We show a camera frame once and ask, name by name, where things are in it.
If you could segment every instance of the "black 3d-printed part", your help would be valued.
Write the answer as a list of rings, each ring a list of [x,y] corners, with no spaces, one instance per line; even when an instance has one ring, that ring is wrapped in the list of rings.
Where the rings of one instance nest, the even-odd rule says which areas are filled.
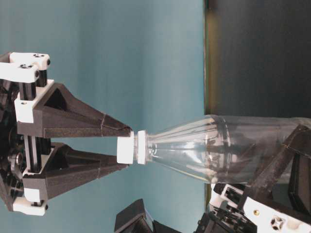
[[[167,227],[157,221],[153,222],[154,233],[180,233],[170,227]]]
[[[234,233],[234,231],[218,220],[214,214],[204,213],[194,233]]]
[[[40,199],[49,200],[87,182],[128,167],[117,157],[73,150],[52,143],[53,152],[40,174],[23,177],[24,187],[40,190]]]
[[[53,138],[130,136],[131,132],[129,126],[75,98],[60,83],[54,83],[33,113],[33,124],[17,123],[19,134]]]
[[[146,218],[144,202],[139,199],[126,207],[116,216],[115,233],[121,233],[141,218]]]
[[[260,169],[257,171],[253,179],[246,185],[242,198],[238,204],[239,210],[243,210],[246,199],[250,197],[264,205],[279,210],[282,213],[286,213],[287,215],[299,219],[303,222],[311,223],[310,215],[306,215],[301,211],[292,210],[280,203],[273,201],[269,197],[272,187],[277,183],[278,179],[295,156],[309,158],[306,155],[297,153],[297,151],[309,150],[310,137],[301,136],[305,133],[311,133],[310,129],[306,126],[298,125],[297,128],[280,146],[278,151],[276,151],[275,154],[271,157],[271,161],[267,162],[264,166],[260,166]]]
[[[311,159],[295,156],[288,195],[294,210],[311,215]]]

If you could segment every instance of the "bolt head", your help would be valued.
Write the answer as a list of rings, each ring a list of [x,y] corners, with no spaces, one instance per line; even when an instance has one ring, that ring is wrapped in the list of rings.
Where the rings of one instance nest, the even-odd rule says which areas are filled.
[[[259,210],[254,210],[254,215],[258,216],[260,214]]]
[[[23,155],[22,155],[22,153],[18,153],[18,154],[16,155],[16,160],[15,160],[15,162],[16,162],[17,165],[21,165],[21,163],[23,162]]]

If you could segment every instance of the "white 3d-printed part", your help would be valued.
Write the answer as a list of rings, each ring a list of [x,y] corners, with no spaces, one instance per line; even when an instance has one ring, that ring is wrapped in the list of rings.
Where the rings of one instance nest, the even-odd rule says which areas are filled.
[[[134,159],[134,132],[130,137],[118,137],[117,162],[119,164],[132,164]]]
[[[16,121],[23,123],[33,123],[34,114],[33,109],[37,103],[42,99],[45,93],[53,85],[54,80],[48,79],[48,83],[45,87],[36,87],[36,98],[34,100],[21,100],[18,94],[16,100],[14,101]]]
[[[10,63],[32,64],[39,70],[47,70],[50,56],[48,54],[34,52],[12,52],[10,54]]]
[[[251,198],[246,199],[243,210],[245,216],[257,225],[258,233],[311,233],[311,225]],[[280,224],[275,225],[275,219],[278,219]]]
[[[211,199],[209,201],[209,204],[214,206],[214,207],[217,207],[217,208],[220,208],[221,207],[221,204],[226,201],[228,203],[228,205],[234,207],[234,208],[237,208],[237,204],[235,204],[234,202],[232,202],[229,198],[227,198],[225,196],[225,193],[227,191],[228,188],[231,188],[233,189],[235,192],[237,192],[238,194],[242,195],[243,192],[239,189],[237,189],[236,187],[233,187],[229,184],[226,184],[222,193],[221,194],[218,194],[214,191],[214,187],[215,187],[215,184],[212,184],[211,185],[212,187],[212,192],[211,192]]]
[[[32,203],[24,197],[17,197],[13,203],[13,211],[22,212],[26,215],[43,216],[46,211],[47,202],[43,202],[41,206],[32,206]]]
[[[36,65],[0,62],[0,79],[18,83],[34,83],[38,78],[39,71]]]
[[[24,188],[24,195],[27,201],[40,202],[40,190],[34,188]]]

